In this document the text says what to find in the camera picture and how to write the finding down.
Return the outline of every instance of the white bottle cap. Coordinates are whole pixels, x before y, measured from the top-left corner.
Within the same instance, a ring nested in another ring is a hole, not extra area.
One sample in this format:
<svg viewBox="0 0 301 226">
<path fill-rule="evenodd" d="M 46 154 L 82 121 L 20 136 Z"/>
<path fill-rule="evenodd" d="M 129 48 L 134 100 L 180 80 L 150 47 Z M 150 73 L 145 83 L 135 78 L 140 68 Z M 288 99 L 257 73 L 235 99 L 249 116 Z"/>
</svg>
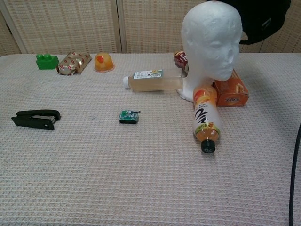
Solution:
<svg viewBox="0 0 301 226">
<path fill-rule="evenodd" d="M 126 89 L 130 89 L 130 86 L 128 84 L 128 76 L 123 78 L 123 86 Z"/>
</svg>

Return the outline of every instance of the orange box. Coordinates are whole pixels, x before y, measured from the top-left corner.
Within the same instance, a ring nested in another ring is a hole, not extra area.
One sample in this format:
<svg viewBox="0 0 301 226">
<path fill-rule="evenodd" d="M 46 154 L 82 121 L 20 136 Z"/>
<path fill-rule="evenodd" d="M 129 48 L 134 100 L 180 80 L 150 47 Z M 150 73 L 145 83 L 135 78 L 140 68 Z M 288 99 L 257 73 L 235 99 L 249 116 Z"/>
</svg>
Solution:
<svg viewBox="0 0 301 226">
<path fill-rule="evenodd" d="M 215 80 L 218 107 L 242 107 L 249 99 L 249 91 L 235 70 L 227 81 Z"/>
</svg>

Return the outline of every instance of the juice bottle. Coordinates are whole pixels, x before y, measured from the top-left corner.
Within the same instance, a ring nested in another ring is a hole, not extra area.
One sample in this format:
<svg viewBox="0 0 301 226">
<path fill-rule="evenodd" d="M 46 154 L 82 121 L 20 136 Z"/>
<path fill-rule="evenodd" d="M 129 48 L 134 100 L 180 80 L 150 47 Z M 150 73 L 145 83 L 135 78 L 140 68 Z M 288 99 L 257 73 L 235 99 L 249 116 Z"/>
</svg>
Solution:
<svg viewBox="0 0 301 226">
<path fill-rule="evenodd" d="M 181 68 L 141 71 L 125 77 L 123 85 L 133 91 L 182 89 L 183 76 Z"/>
<path fill-rule="evenodd" d="M 220 136 L 221 121 L 216 100 L 217 93 L 211 85 L 198 86 L 193 91 L 194 135 L 206 153 L 215 151 L 215 142 Z"/>
</svg>

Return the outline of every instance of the black stapler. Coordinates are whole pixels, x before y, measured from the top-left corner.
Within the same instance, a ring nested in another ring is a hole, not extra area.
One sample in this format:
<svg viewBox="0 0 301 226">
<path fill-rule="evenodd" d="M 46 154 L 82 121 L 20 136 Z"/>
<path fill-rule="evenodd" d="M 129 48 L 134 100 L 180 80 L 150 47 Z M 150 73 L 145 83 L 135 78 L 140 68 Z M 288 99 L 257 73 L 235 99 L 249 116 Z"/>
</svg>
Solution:
<svg viewBox="0 0 301 226">
<path fill-rule="evenodd" d="M 20 111 L 16 115 L 16 117 L 12 117 L 11 119 L 17 126 L 48 130 L 54 130 L 55 127 L 53 124 L 61 119 L 61 115 L 57 110 Z"/>
</svg>

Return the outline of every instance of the small green object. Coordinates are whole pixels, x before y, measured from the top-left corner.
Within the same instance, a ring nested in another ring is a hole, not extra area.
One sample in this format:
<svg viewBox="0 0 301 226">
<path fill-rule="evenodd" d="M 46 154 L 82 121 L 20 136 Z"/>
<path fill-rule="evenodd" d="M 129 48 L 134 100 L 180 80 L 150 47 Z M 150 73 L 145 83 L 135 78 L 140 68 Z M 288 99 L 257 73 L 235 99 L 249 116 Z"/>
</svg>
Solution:
<svg viewBox="0 0 301 226">
<path fill-rule="evenodd" d="M 59 63 L 57 56 L 52 56 L 49 53 L 46 53 L 45 55 L 37 54 L 36 58 L 36 63 L 40 70 L 55 69 Z"/>
<path fill-rule="evenodd" d="M 136 124 L 139 120 L 139 112 L 140 111 L 134 112 L 130 110 L 122 111 L 119 115 L 119 122 L 124 124 Z"/>
</svg>

